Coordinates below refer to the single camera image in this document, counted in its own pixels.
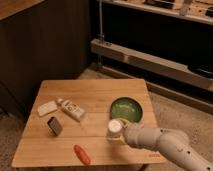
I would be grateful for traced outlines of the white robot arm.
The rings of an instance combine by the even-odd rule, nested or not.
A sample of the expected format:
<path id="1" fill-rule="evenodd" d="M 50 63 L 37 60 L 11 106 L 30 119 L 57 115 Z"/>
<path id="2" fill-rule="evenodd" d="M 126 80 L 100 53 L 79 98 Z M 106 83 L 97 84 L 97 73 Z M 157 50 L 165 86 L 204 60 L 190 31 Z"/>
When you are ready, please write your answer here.
<path id="1" fill-rule="evenodd" d="M 213 171 L 213 163 L 190 146 L 188 135 L 181 130 L 150 128 L 116 118 L 108 122 L 106 137 L 112 144 L 157 151 L 186 171 Z"/>

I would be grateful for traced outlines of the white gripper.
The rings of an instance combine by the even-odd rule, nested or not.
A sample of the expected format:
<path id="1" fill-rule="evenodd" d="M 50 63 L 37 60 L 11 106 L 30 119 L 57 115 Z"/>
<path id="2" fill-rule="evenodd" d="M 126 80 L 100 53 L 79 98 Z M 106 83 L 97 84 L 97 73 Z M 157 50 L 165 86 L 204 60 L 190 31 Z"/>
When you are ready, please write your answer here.
<path id="1" fill-rule="evenodd" d="M 124 127 L 127 127 L 124 132 L 125 142 L 132 148 L 137 149 L 155 149 L 157 146 L 157 140 L 162 135 L 159 128 L 148 128 L 141 124 L 130 124 L 126 119 L 120 118 Z M 108 142 L 112 145 L 125 145 L 122 139 L 108 139 Z"/>

